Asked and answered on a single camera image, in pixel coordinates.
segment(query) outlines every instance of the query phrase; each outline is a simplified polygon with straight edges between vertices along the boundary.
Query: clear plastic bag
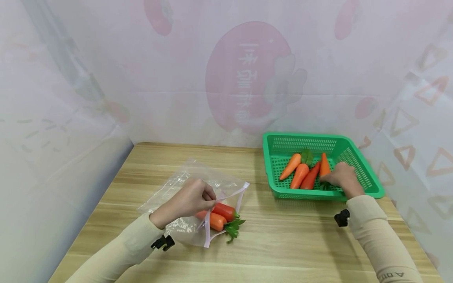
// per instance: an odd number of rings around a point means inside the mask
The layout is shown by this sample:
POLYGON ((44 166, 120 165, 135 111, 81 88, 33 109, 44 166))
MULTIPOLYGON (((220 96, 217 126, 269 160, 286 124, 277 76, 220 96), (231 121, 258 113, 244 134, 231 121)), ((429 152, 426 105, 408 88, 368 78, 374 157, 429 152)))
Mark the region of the clear plastic bag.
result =
MULTIPOLYGON (((236 208, 237 212, 241 207, 242 196, 249 186, 246 181, 210 168, 195 159, 189 159, 157 193, 137 209, 138 212, 140 214, 154 212, 173 197, 189 178, 204 180, 214 189, 217 201, 236 208)), ((217 232, 210 229, 209 213, 207 213, 204 221, 194 216, 179 218, 167 225, 165 233, 179 242, 209 248, 211 240, 217 235, 225 233, 225 231, 217 232)))

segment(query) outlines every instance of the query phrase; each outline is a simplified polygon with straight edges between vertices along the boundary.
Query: black clip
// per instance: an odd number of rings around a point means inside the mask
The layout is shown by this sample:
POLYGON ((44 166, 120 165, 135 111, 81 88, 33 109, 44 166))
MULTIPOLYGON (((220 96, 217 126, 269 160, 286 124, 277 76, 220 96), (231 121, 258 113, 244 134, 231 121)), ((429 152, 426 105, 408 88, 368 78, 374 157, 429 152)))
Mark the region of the black clip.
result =
POLYGON ((337 222, 338 227, 346 227, 348 218, 349 218, 348 209, 343 209, 340 213, 338 213, 334 216, 334 219, 337 222))
POLYGON ((160 249, 160 248, 164 247, 163 251, 166 252, 169 248, 171 248, 173 246, 174 246, 173 238, 170 235, 168 235, 167 237, 162 235, 162 237, 160 237, 157 241, 155 241, 151 245, 151 248, 152 249, 155 249, 155 248, 160 249))

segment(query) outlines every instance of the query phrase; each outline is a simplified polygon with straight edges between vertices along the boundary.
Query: sleeve cuff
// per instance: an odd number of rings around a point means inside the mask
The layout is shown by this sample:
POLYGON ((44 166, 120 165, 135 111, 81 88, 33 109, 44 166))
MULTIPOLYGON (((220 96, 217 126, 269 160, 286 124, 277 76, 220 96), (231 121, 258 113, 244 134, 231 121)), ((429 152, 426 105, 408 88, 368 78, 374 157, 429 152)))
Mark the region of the sleeve cuff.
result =
POLYGON ((142 262, 151 252, 151 245, 164 234, 165 229, 157 228, 150 220, 149 213, 145 213, 119 235, 130 253, 142 262))
POLYGON ((371 196, 353 197, 346 202, 346 206, 350 213, 349 226, 353 234, 371 220, 387 220, 387 215, 371 196))

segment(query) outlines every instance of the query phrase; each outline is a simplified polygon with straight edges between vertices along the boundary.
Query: green basket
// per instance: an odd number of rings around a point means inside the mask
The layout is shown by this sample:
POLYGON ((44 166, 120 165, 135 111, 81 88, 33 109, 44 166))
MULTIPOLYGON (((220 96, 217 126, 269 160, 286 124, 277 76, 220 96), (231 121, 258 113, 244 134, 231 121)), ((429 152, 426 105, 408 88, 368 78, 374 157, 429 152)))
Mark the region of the green basket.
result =
POLYGON ((301 153, 303 149, 311 150, 314 155, 313 164, 316 164, 321 159, 321 154, 325 152, 331 170, 340 161, 354 166, 357 179, 367 195, 373 198, 382 198, 385 195, 378 177, 349 138, 331 134, 270 132, 263 135, 264 163, 269 186, 276 198, 346 200, 343 190, 339 187, 331 185, 328 190, 321 190, 319 177, 316 178, 313 190, 290 189, 294 172, 285 180, 279 180, 291 156, 294 153, 301 153))

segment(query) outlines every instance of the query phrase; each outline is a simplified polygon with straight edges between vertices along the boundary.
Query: wooden table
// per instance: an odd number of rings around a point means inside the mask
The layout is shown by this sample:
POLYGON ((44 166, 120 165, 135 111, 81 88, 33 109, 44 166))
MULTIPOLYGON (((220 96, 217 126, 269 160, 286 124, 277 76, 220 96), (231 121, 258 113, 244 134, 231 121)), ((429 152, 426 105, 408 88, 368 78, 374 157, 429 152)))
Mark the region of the wooden table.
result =
MULTIPOLYGON (((119 235, 139 216, 136 209, 191 157, 250 183, 239 238, 227 245, 227 237, 219 236, 209 249, 177 243, 167 252, 157 250, 118 282, 377 282, 349 229, 333 219, 344 204, 274 199, 262 149, 153 143, 134 147, 50 282, 65 282, 119 235)), ((424 282, 443 282, 390 199, 378 202, 424 282)))

